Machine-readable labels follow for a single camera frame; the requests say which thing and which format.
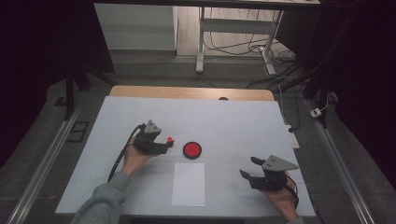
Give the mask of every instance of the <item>metal desk leg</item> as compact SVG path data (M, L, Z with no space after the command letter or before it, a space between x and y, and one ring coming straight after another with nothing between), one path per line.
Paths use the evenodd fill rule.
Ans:
M272 43L274 41L274 37L276 34L277 26L279 25L280 17L282 16L283 11L275 11L275 17L274 17L274 23L271 27L271 32L268 35L267 43L265 44L264 50L262 50L262 57L264 58L265 61L265 66L267 67L267 71L269 75L275 75L275 69L274 66L271 62L271 58L269 55Z
M196 73L202 74L204 72L204 25L205 25L205 8L201 7L201 19L199 21L199 43L197 53L197 67Z

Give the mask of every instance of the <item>gray sleeve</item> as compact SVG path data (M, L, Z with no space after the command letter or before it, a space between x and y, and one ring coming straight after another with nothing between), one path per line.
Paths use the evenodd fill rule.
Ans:
M294 219L293 221L288 222L286 224L304 224L304 221L302 217L298 217L297 219Z
M131 177L123 172L115 173L110 182L95 189L71 223L119 223L120 205L125 201L125 190L130 180Z

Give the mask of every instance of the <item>red button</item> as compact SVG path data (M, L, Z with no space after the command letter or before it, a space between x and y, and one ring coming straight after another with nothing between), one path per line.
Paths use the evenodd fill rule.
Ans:
M201 146L196 142L189 142L183 147L184 156L190 160L197 159L202 152Z

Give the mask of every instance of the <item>person's left hand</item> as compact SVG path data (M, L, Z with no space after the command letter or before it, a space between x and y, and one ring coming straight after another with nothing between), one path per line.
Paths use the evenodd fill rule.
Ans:
M139 151L134 145L131 145L133 142L134 138L131 139L129 146L125 148L124 164L121 169L128 176L132 176L134 172L142 168L150 158L158 156Z

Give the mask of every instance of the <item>desk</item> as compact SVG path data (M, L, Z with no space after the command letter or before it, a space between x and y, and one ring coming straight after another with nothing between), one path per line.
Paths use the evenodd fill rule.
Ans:
M219 101L227 97L230 101ZM162 129L156 142L172 136L166 155L148 161L127 189L124 215L150 217L273 217L271 203L239 174L262 175L251 156L276 155L297 164L294 151L269 91L116 86L99 112L91 135L68 183L57 213L73 214L106 182L132 129L149 119ZM184 144L198 142L202 155L188 160ZM205 205L173 203L177 164L202 164ZM301 216L314 216L300 170L290 171L299 189Z

